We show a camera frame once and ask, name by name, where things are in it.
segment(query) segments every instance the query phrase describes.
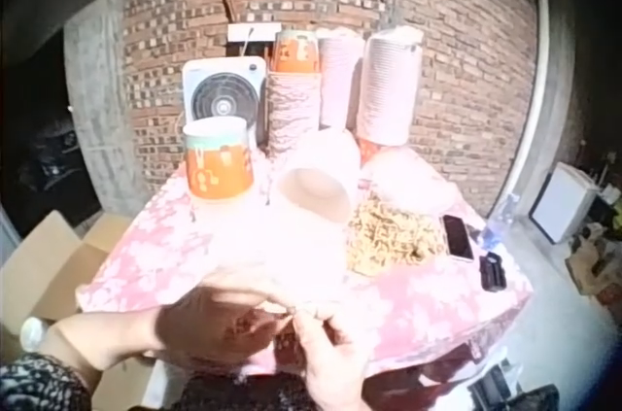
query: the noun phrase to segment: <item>black phone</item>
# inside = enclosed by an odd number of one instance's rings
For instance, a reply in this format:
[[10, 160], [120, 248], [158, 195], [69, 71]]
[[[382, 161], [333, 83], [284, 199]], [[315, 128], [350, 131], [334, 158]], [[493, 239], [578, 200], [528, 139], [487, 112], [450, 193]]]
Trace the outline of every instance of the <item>black phone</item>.
[[447, 234], [447, 245], [449, 255], [456, 260], [473, 262], [473, 249], [468, 239], [467, 227], [462, 219], [451, 215], [443, 216], [445, 234]]

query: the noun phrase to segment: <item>white fan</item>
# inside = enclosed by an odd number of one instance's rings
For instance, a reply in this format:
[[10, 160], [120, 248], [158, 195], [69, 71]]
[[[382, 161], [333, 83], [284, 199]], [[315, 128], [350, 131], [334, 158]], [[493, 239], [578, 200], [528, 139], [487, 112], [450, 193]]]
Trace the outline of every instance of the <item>white fan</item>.
[[251, 147], [264, 136], [262, 92], [266, 64], [259, 56], [194, 59], [182, 70], [186, 122], [210, 117], [240, 117], [249, 128]]

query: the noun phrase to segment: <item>plastic bottle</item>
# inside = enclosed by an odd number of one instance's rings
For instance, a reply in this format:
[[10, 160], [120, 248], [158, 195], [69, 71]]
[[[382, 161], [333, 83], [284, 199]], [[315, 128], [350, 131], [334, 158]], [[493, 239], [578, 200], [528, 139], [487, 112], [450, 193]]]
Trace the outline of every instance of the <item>plastic bottle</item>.
[[493, 211], [486, 226], [477, 237], [477, 244], [484, 251], [493, 251], [512, 226], [518, 200], [518, 195], [510, 194], [505, 202]]

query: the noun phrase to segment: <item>pink floral tablecloth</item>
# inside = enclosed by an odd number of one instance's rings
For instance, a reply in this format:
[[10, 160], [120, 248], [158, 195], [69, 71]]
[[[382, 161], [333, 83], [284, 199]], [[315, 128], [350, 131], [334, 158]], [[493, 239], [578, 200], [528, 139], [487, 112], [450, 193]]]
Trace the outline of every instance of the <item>pink floral tablecloth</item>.
[[[442, 192], [441, 200], [452, 195], [443, 213], [481, 228], [484, 222], [455, 185], [413, 156], [410, 165], [416, 171], [417, 192]], [[254, 157], [254, 166], [265, 191], [269, 166], [260, 154]], [[192, 220], [182, 166], [136, 217], [92, 283], [78, 290], [81, 308], [131, 311], [176, 301], [216, 266], [209, 257], [210, 239], [206, 228]], [[483, 255], [473, 249], [476, 257]], [[482, 290], [477, 262], [460, 263], [450, 257], [397, 267], [373, 280], [348, 274], [347, 287], [364, 307], [374, 337], [367, 374], [431, 362], [462, 344], [468, 344], [474, 359], [484, 356], [532, 293], [507, 250], [499, 247], [496, 252], [503, 258], [508, 284], [507, 290], [497, 293]], [[252, 357], [243, 373], [295, 369], [297, 359], [293, 337], [285, 333], [271, 348]]]

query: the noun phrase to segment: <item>hand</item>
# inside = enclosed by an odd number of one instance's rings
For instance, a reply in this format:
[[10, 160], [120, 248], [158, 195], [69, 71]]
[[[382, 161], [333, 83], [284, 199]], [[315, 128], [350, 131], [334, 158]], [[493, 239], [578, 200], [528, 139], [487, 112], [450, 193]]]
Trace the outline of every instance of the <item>hand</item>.
[[293, 310], [294, 301], [261, 266], [220, 268], [178, 302], [158, 309], [154, 349], [181, 352], [195, 359], [236, 364], [265, 349], [290, 316], [266, 315], [250, 331], [236, 322], [268, 301]]
[[357, 329], [338, 311], [324, 322], [305, 311], [294, 315], [294, 329], [306, 358], [305, 382], [323, 411], [363, 411], [364, 370], [368, 351]]

